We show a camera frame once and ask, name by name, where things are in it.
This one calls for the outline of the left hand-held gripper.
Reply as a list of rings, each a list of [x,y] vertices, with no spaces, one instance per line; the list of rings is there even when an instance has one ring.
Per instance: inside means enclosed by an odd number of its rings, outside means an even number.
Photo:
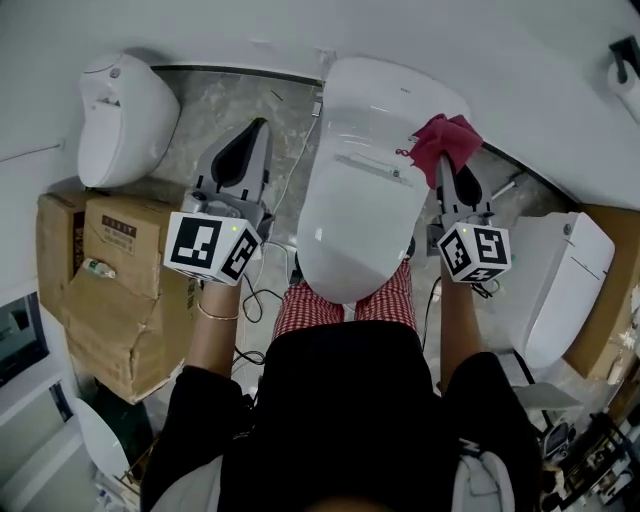
[[[268,121],[256,118],[225,131],[205,149],[197,174],[203,177],[201,188],[212,186],[214,193],[189,189],[181,210],[170,215],[167,268],[206,282],[234,286],[241,280],[275,219],[260,201],[272,142]]]

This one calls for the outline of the pink cloth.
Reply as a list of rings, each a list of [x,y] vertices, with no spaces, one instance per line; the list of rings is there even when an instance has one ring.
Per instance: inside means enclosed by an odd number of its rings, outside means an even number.
[[[425,175],[430,189],[436,188],[437,166],[442,156],[448,158],[453,174],[457,175],[484,142],[463,115],[448,118],[443,113],[431,118],[412,137],[416,139],[412,148],[397,148],[395,154],[410,158],[412,166]]]

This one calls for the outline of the white toilet with tank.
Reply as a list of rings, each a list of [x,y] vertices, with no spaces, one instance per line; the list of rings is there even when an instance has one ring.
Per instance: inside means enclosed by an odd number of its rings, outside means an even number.
[[[470,109],[441,82],[395,63],[347,57],[330,67],[297,229],[300,269],[320,297],[355,303],[398,269],[430,191],[408,153],[438,114]]]

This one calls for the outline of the person's right forearm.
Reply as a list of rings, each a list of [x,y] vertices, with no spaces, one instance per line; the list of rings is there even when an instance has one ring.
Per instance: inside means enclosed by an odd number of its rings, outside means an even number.
[[[455,370],[483,351],[473,291],[448,274],[441,279],[440,388],[445,393]]]

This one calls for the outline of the person's left forearm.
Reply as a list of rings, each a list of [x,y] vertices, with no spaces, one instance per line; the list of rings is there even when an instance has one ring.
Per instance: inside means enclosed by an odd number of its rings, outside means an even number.
[[[185,365],[230,378],[235,353],[241,285],[208,282],[201,293]]]

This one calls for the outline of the white egg-shaped toilet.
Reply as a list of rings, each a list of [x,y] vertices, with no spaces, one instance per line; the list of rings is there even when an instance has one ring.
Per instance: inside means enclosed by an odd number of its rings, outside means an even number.
[[[87,65],[79,89],[84,124],[77,166],[84,186],[120,187],[154,171],[180,115],[162,78],[136,57],[108,54]]]

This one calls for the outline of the white square-backed toilet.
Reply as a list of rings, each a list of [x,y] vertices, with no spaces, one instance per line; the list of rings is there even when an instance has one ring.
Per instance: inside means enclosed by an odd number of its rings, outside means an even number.
[[[585,213],[520,217],[499,311],[511,346],[545,368],[573,343],[602,289],[615,245]]]

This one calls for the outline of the black toilet paper holder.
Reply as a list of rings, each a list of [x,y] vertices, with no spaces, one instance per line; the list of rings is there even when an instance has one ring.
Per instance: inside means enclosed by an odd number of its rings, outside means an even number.
[[[619,84],[625,84],[630,78],[626,64],[629,64],[635,74],[640,77],[640,45],[634,36],[628,36],[610,44],[609,49],[614,56],[616,79]]]

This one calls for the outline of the person's red checked trousers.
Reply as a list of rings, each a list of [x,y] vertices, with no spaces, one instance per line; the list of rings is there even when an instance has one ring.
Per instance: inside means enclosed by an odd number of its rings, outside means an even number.
[[[286,291],[272,339],[300,329],[333,325],[345,320],[345,308],[316,294],[306,282]],[[385,321],[417,330],[409,262],[403,260],[393,276],[373,294],[356,303],[355,321]]]

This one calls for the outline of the clear plastic water bottle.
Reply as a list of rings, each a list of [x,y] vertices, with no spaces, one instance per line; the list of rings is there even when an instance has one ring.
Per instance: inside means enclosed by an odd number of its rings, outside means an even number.
[[[82,268],[87,272],[105,279],[115,279],[116,271],[108,264],[93,258],[86,258],[82,263]]]

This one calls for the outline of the crumpled cardboard box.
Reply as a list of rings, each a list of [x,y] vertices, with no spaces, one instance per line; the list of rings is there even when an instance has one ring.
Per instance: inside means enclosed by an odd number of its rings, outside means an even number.
[[[144,198],[57,192],[38,199],[39,299],[63,326],[70,354],[101,384],[135,404],[184,360],[200,295],[163,264],[172,208]],[[82,268],[100,260],[117,273]]]

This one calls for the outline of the tall cardboard box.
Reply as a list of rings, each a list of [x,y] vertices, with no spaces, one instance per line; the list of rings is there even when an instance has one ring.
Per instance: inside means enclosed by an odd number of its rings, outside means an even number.
[[[640,211],[586,205],[615,246],[594,307],[564,361],[582,378],[619,382],[636,357],[632,293],[640,291]]]

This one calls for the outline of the dark green bin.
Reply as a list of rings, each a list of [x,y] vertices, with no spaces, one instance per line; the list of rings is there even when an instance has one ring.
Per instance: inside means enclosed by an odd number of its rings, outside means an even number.
[[[135,463],[151,446],[153,432],[142,403],[129,404],[99,384],[91,406],[114,432],[129,463]]]

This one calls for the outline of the white oval lid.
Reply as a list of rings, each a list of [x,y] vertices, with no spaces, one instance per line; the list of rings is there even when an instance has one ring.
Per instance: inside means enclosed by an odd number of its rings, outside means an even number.
[[[129,469],[123,446],[99,414],[81,398],[75,398],[75,415],[89,456],[106,476],[124,477]]]

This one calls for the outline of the wooden rack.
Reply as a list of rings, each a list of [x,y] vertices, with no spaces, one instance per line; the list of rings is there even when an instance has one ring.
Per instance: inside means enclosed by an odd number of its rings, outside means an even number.
[[[153,441],[149,445],[149,447],[140,455],[140,457],[127,468],[123,475],[116,478],[116,480],[121,485],[123,485],[126,489],[136,495],[140,495],[140,485],[142,482],[142,478],[145,475],[150,455],[155,444],[156,441]]]

